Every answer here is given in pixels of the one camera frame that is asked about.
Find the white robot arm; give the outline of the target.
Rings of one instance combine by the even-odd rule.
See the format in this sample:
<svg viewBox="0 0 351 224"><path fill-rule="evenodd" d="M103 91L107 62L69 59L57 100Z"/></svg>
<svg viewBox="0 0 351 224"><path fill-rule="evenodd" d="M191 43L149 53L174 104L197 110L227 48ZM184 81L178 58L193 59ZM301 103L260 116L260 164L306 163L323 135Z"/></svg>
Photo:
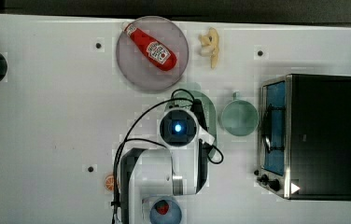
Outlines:
<svg viewBox="0 0 351 224"><path fill-rule="evenodd" d="M134 147L120 160L121 224L186 224L178 198L197 194L207 180L215 137L200 106L166 110L158 136L161 147Z"/></svg>

